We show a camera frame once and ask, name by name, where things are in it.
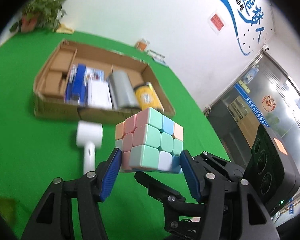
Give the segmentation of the white handheld fan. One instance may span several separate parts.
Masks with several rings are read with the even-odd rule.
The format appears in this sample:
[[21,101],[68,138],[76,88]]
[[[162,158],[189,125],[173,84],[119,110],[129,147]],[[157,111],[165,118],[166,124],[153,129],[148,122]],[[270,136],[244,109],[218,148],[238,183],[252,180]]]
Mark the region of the white handheld fan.
[[79,121],[76,145],[83,148],[83,174],[95,170],[95,152],[102,146],[103,126],[99,123]]

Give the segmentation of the pastel rubik cube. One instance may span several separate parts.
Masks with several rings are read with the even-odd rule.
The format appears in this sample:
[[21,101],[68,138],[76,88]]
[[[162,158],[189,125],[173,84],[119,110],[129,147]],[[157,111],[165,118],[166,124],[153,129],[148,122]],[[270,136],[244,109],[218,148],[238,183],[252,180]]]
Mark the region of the pastel rubik cube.
[[122,151],[120,171],[182,172],[184,129],[151,107],[115,126],[115,147]]

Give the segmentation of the white plastic box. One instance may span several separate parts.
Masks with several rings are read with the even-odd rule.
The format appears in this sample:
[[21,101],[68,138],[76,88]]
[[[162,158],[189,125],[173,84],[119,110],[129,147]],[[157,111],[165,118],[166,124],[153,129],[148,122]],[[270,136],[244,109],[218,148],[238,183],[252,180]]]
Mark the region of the white plastic box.
[[107,82],[90,80],[87,90],[88,107],[99,109],[112,109],[109,86]]

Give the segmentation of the silver metal cup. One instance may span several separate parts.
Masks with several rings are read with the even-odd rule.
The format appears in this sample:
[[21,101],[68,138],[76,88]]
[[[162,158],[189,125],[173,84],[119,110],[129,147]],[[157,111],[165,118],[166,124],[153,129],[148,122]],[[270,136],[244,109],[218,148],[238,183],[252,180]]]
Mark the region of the silver metal cup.
[[114,71],[107,78],[111,102],[115,110],[140,109],[129,76],[122,70]]

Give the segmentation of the blue tape dispenser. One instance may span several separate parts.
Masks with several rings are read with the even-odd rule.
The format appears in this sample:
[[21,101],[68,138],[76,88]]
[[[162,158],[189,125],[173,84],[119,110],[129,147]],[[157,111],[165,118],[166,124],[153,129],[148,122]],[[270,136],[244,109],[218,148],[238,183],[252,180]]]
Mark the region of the blue tape dispenser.
[[65,101],[77,103],[78,105],[85,104],[86,84],[84,64],[73,65],[70,70],[69,81],[65,91]]

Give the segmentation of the yellow label jar black lid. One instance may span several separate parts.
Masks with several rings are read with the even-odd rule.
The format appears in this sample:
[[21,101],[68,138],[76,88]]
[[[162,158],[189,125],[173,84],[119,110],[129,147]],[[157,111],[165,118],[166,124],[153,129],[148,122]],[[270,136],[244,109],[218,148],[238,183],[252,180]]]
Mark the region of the yellow label jar black lid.
[[151,107],[161,113],[164,112],[164,107],[151,82],[134,87],[134,93],[142,110]]

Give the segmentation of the colourful comic book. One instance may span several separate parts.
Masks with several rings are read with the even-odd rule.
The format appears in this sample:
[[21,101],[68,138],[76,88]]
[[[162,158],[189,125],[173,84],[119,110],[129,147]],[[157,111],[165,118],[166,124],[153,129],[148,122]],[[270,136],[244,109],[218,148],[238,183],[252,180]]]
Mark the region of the colourful comic book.
[[[83,83],[87,85],[89,80],[101,80],[104,81],[104,71],[100,69],[95,69],[91,67],[87,67],[84,64],[81,64],[83,66],[85,72],[84,72],[84,80]],[[69,76],[69,83],[72,83],[75,79],[76,72],[77,72],[78,64],[74,64],[70,70],[70,76]]]

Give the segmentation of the glass door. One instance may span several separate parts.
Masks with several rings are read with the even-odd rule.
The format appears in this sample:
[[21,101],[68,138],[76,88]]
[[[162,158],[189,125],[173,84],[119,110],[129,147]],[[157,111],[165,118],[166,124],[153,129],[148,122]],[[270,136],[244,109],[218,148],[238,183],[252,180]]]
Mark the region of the glass door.
[[282,138],[300,170],[300,92],[269,56],[259,55],[205,113],[231,161],[247,166],[263,124]]

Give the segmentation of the large flat cardboard box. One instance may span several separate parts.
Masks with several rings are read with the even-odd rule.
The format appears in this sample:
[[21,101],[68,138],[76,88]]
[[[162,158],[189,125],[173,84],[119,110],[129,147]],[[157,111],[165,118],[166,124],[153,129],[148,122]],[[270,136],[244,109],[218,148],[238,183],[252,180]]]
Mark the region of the large flat cardboard box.
[[135,95],[135,89],[146,85],[158,97],[149,101],[174,116],[149,64],[117,51],[62,40],[35,77],[34,113],[41,118],[117,124],[146,103],[146,98]]

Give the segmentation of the small white green box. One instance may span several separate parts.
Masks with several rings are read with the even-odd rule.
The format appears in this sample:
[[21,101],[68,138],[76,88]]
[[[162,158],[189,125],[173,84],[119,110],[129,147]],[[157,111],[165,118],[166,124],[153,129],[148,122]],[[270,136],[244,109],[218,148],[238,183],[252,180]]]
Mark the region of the small white green box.
[[163,66],[168,66],[165,61],[165,56],[151,49],[147,50],[147,55],[150,56],[156,63],[162,64]]

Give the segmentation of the small orange box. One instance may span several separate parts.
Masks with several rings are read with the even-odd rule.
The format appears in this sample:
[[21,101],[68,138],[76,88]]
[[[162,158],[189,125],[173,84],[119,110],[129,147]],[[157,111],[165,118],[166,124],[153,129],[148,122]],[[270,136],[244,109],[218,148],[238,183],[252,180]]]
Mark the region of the small orange box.
[[139,51],[145,51],[147,49],[148,45],[149,45],[149,41],[142,38],[136,42],[135,48],[138,49]]

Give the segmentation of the yellow packet near plant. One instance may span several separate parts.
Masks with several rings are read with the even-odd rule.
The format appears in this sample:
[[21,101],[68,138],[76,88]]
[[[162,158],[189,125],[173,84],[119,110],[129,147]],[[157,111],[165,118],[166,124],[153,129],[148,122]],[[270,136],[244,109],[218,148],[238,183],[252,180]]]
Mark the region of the yellow packet near plant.
[[74,29],[67,27],[65,24],[60,24],[55,30],[56,33],[60,34],[70,34],[72,35],[75,31]]

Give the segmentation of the small potted green plant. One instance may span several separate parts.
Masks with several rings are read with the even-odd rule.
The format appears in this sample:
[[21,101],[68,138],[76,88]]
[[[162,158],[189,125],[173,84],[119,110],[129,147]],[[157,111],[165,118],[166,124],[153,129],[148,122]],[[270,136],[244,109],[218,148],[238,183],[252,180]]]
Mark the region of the small potted green plant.
[[35,29],[55,31],[66,15],[63,5],[67,0],[28,0],[21,8],[21,16],[9,29],[11,33],[29,33]]

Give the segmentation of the red wall notice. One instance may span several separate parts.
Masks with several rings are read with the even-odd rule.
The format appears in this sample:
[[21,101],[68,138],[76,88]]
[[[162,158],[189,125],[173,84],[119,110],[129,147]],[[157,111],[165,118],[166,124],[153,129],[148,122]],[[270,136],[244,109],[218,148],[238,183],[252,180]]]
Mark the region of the red wall notice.
[[216,33],[220,33],[222,28],[224,27],[224,23],[222,22],[222,19],[218,16],[217,13],[211,14],[208,20],[209,26],[211,29]]

